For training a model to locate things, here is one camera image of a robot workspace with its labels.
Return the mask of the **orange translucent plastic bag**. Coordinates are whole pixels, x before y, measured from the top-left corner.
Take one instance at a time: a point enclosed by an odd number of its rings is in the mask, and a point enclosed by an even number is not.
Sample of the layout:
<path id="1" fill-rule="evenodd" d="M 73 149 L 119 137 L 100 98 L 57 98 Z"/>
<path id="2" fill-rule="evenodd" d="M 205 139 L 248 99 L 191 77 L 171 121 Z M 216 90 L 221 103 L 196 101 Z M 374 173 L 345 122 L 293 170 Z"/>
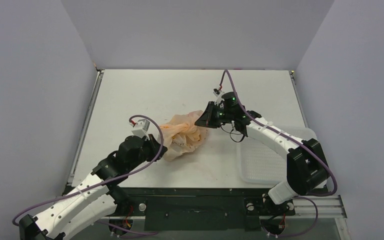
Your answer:
<path id="1" fill-rule="evenodd" d="M 165 161 L 171 162 L 203 145 L 209 136 L 209 130 L 195 125 L 203 113 L 202 110 L 196 110 L 188 114 L 175 114 L 169 122 L 159 125 L 163 145 L 167 148 L 163 155 Z"/>

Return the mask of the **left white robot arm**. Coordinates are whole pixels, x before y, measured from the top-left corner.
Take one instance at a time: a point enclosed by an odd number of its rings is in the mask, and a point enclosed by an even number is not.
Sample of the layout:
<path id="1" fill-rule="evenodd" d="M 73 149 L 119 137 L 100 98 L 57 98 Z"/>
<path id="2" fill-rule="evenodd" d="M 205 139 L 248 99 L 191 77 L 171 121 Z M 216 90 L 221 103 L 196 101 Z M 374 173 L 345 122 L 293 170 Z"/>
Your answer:
<path id="1" fill-rule="evenodd" d="M 166 151 L 151 134 L 128 136 L 69 194 L 36 215 L 23 216 L 18 222 L 19 238 L 69 240 L 102 217 L 125 214 L 130 200 L 119 184 L 139 172 L 139 165 L 161 159 Z"/>

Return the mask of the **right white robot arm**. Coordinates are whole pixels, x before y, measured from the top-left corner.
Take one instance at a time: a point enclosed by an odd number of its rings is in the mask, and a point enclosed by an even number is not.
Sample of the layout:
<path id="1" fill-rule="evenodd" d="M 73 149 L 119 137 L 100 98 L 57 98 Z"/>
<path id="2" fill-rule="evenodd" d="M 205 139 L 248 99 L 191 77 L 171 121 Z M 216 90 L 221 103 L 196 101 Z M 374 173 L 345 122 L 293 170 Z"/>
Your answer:
<path id="1" fill-rule="evenodd" d="M 263 209 L 276 213 L 282 204 L 296 196 L 306 196 L 326 183 L 330 174 L 321 144 L 314 138 L 304 140 L 269 123 L 259 113 L 246 110 L 233 92 L 208 102 L 194 123 L 198 127 L 217 129 L 232 124 L 244 137 L 267 146 L 286 162 L 285 179 L 272 187 L 262 199 Z"/>

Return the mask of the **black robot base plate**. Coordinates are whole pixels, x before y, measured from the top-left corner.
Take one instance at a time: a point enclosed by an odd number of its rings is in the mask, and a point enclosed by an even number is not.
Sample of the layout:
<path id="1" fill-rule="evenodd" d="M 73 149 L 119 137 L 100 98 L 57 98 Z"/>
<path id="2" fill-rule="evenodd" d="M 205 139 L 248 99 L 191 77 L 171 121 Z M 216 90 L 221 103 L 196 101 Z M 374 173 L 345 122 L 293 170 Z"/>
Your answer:
<path id="1" fill-rule="evenodd" d="M 145 188 L 122 187 L 101 199 L 96 209 L 110 203 L 115 209 L 104 213 L 111 224 L 126 226 L 134 219 L 144 218 L 146 231 L 224 231 L 262 228 L 280 232 L 284 216 L 295 216 L 299 204 L 312 196 L 296 196 L 279 205 L 268 197 L 266 188 Z"/>

